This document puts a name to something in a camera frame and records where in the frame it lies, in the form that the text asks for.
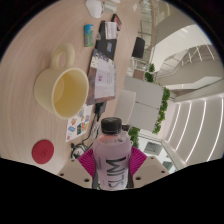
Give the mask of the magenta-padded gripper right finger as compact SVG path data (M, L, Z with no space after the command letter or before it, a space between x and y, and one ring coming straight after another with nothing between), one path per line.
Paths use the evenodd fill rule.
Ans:
M140 188L157 181L169 172L155 156L147 157L139 149L132 147L129 160L128 188Z

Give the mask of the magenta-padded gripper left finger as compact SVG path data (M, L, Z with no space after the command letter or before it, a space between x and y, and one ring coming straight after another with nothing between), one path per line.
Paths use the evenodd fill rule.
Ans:
M58 176L81 187L96 189L98 175L93 150L87 150L78 159L70 159L59 171Z

